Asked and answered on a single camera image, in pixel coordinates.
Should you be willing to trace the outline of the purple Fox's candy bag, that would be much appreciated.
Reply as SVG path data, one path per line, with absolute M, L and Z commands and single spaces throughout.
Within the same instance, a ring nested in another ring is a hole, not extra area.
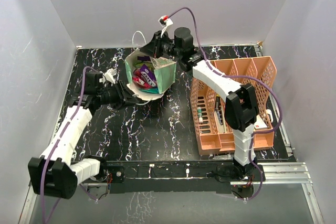
M 151 87 L 153 88 L 157 87 L 157 81 L 156 81 L 155 74 L 151 71 L 151 69 L 147 65 L 143 65 L 140 68 L 140 72 L 141 72 L 142 77 L 147 81 L 147 83 Z

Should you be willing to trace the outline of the green white paper bag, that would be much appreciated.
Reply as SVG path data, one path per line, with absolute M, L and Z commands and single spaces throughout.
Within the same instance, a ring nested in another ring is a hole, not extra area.
M 139 100 L 138 105 L 163 97 L 164 93 L 175 83 L 176 62 L 164 57 L 154 58 L 133 47 L 125 58 L 127 87 Z

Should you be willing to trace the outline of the orange plastic desk organizer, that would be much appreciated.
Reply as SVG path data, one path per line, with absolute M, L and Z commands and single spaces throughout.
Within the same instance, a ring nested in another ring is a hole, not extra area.
M 273 147 L 275 133 L 266 113 L 277 69 L 270 56 L 212 60 L 215 74 L 201 61 L 192 70 L 190 103 L 200 155 Z

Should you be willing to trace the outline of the green Fox's candy bag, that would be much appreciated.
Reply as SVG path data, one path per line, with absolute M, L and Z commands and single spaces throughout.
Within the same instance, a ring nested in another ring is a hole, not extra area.
M 134 64 L 134 67 L 137 68 L 137 69 L 140 69 L 145 64 L 146 64 L 146 62 L 137 62 L 137 63 Z

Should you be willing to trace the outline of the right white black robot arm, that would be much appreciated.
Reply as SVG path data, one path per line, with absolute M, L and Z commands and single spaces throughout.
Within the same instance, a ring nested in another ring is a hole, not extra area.
M 141 47 L 140 51 L 152 58 L 163 55 L 175 57 L 184 72 L 192 74 L 193 78 L 203 82 L 220 96 L 224 102 L 225 122 L 233 133 L 235 151 L 231 167 L 218 171 L 215 175 L 248 179 L 248 183 L 251 183 L 254 171 L 261 170 L 254 153 L 254 125 L 259 114 L 254 86 L 227 77 L 206 59 L 205 54 L 198 54 L 193 36 L 185 27 L 177 28 L 173 39 L 166 32 L 155 32 L 151 41 Z

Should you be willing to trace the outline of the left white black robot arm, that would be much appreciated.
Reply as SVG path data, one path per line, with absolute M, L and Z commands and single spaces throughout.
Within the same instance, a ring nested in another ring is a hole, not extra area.
M 54 138 L 39 158 L 28 162 L 34 193 L 56 198 L 71 198 L 77 186 L 93 177 L 104 181 L 108 168 L 101 157 L 88 156 L 72 164 L 72 155 L 95 112 L 103 105 L 120 110 L 139 103 L 134 92 L 113 78 L 113 69 L 102 73 L 84 67 L 80 91 L 72 98 L 66 115 Z

